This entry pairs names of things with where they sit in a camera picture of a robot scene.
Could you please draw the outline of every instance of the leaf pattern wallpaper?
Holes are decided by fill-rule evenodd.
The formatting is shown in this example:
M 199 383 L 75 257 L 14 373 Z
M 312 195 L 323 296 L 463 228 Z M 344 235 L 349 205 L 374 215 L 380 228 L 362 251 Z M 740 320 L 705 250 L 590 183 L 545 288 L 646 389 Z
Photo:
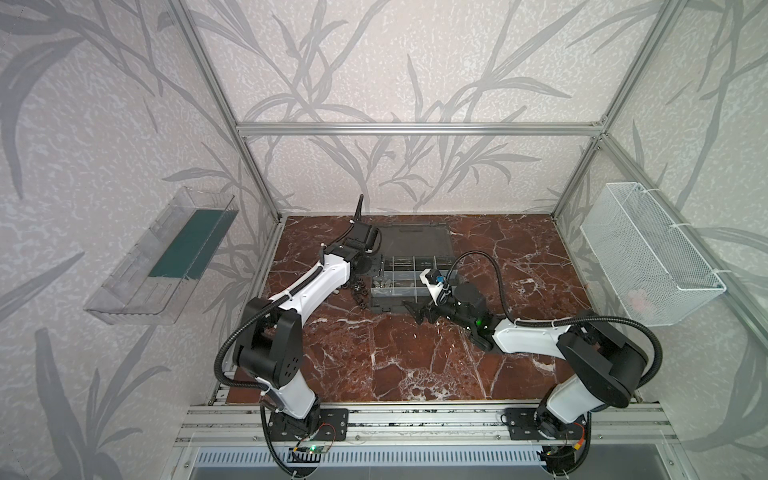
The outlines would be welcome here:
M 162 2 L 0 2 L 0 478 L 155 478 L 275 224 Z M 173 326 L 83 310 L 181 186 L 240 207 Z
M 768 2 L 690 0 L 611 132 L 763 307 L 767 91 Z M 622 313 L 621 305 L 578 227 L 604 183 L 624 180 L 598 155 L 559 220 L 606 313 Z M 764 477 L 765 349 L 722 299 L 657 335 L 664 368 L 643 394 L 662 402 L 699 477 Z
M 513 122 L 599 120 L 661 2 L 188 4 L 240 122 Z M 587 142 L 249 139 L 280 209 L 313 214 L 544 211 Z

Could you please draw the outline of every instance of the wallpaper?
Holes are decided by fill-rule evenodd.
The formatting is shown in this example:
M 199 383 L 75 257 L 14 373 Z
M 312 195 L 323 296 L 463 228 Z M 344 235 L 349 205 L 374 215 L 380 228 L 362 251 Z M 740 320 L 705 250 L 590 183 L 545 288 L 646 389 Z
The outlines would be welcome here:
M 362 192 L 372 214 L 509 214 L 552 212 L 587 142 L 491 135 L 262 137 L 250 149 L 281 210 L 350 213 Z
M 156 478 L 273 228 L 163 5 L 0 3 L 0 477 Z M 179 320 L 87 314 L 181 186 L 240 212 Z
M 768 303 L 765 124 L 768 2 L 689 1 L 611 134 L 764 306 Z M 605 181 L 598 156 L 559 221 L 588 292 L 621 313 L 578 225 Z M 698 475 L 757 479 L 768 469 L 768 357 L 722 300 L 655 329 L 658 399 Z
M 239 122 L 597 121 L 660 0 L 188 2 Z M 251 138 L 280 209 L 548 212 L 585 139 Z

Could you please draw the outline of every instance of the mesh basket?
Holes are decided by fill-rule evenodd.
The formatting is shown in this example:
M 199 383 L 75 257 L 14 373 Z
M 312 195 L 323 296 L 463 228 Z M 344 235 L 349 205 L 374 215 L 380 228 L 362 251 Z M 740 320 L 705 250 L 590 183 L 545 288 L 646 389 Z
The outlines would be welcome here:
M 638 183 L 606 184 L 581 232 L 630 318 L 680 322 L 725 291 L 712 267 Z

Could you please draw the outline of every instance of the transparent tray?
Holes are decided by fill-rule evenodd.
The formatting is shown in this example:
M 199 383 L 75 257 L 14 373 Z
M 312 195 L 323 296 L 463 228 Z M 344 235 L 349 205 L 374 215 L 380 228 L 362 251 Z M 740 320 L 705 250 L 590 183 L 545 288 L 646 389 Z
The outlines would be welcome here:
M 237 212 L 232 194 L 182 187 L 85 311 L 109 324 L 175 323 Z
M 606 184 L 581 231 L 630 318 L 672 325 L 725 291 L 717 272 L 648 190 Z

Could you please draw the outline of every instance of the black mounting plate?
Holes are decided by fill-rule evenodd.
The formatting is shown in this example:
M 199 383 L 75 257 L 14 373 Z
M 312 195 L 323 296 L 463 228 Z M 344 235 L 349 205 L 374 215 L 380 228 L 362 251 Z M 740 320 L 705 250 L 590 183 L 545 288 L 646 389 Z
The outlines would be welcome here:
M 324 409 L 320 408 L 320 421 L 318 425 L 328 423 L 333 426 L 331 429 L 328 426 L 323 426 L 315 434 L 313 440 L 316 441 L 331 441 L 341 442 L 346 440 L 347 423 L 349 422 L 349 410 L 348 409 Z M 276 413 L 270 417 L 270 440 L 273 442 L 296 442 L 296 439 L 286 432 L 286 415 L 284 413 Z M 336 430 L 336 436 L 334 438 L 333 431 Z
M 504 410 L 503 422 L 507 425 L 509 430 L 509 438 L 511 440 L 552 440 L 543 436 L 538 429 L 536 429 L 536 422 L 534 420 L 534 413 L 536 408 L 509 408 Z M 579 423 L 582 426 L 586 425 L 584 416 L 581 415 L 576 419 L 575 423 Z M 558 433 L 555 440 L 565 440 L 566 435 L 570 440 L 578 440 L 581 438 L 581 429 L 574 424 L 568 424 L 562 432 Z

